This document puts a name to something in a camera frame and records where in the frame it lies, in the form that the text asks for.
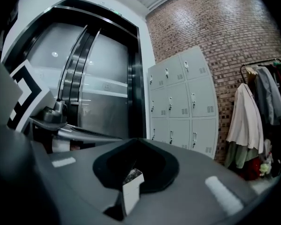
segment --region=white locker cabinet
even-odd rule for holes
[[[152,118],[167,117],[167,92],[166,89],[156,89],[151,91],[150,112]]]
[[[208,67],[200,47],[196,46],[180,54],[188,80],[208,75]]]
[[[168,113],[170,118],[189,118],[186,83],[168,87]]]
[[[179,56],[173,56],[162,62],[164,67],[164,76],[166,85],[183,82],[184,75],[182,72]]]
[[[152,118],[151,139],[168,143],[168,121],[166,119]]]
[[[192,120],[189,149],[212,158],[216,130],[215,119]]]
[[[162,88],[164,85],[166,85],[165,78],[165,70],[162,64],[154,65],[148,69],[150,90]]]
[[[188,83],[193,117],[215,116],[213,84],[210,78],[202,78]]]
[[[169,121],[169,144],[188,149],[189,131],[191,130],[189,120]]]

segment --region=clothing rack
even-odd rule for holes
[[[242,68],[248,65],[254,65],[254,64],[259,64],[259,63],[263,63],[263,62],[270,62],[270,61],[279,61],[281,63],[281,60],[279,58],[274,58],[274,59],[267,59],[267,60],[262,60],[262,61],[258,61],[258,62],[250,62],[250,63],[245,63],[240,67],[240,75],[243,78],[243,82],[244,84],[246,84],[245,80],[244,80],[244,75],[242,73]]]

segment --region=red brick wall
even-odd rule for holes
[[[219,107],[215,159],[226,157],[234,94],[243,63],[281,59],[281,36],[262,0],[169,0],[147,16],[156,63],[199,45]]]

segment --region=white wall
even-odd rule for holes
[[[3,46],[2,60],[6,55],[8,49],[21,33],[21,31],[40,13],[48,7],[61,0],[19,0],[19,14],[18,19],[6,37]],[[146,125],[147,125],[147,138],[150,135],[150,116],[149,116],[149,101],[148,101],[148,68],[155,64],[152,43],[149,31],[144,17],[132,11],[129,7],[125,6],[117,0],[88,0],[93,3],[100,4],[104,2],[104,6],[112,8],[122,14],[122,16],[139,27],[140,31],[140,46],[142,53],[142,64],[144,72],[144,88],[145,88],[145,101],[146,101]]]

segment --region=gray jacket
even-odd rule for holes
[[[255,80],[257,90],[255,100],[260,114],[264,116],[266,123],[279,125],[279,119],[281,119],[281,95],[278,87],[266,67],[256,67],[254,70],[258,72]]]

